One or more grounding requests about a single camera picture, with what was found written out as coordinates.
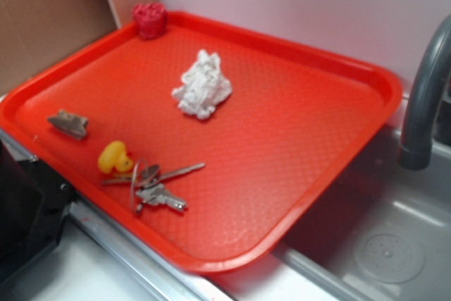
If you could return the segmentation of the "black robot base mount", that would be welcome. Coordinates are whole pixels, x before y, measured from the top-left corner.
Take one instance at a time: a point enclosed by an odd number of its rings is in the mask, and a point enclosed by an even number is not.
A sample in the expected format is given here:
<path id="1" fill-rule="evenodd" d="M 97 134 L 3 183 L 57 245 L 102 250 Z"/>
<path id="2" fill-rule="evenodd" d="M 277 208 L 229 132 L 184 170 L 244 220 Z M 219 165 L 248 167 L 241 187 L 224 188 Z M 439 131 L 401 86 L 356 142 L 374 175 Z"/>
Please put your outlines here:
<path id="1" fill-rule="evenodd" d="M 16 161 L 1 144 L 1 269 L 59 244 L 73 186 L 42 160 Z"/>

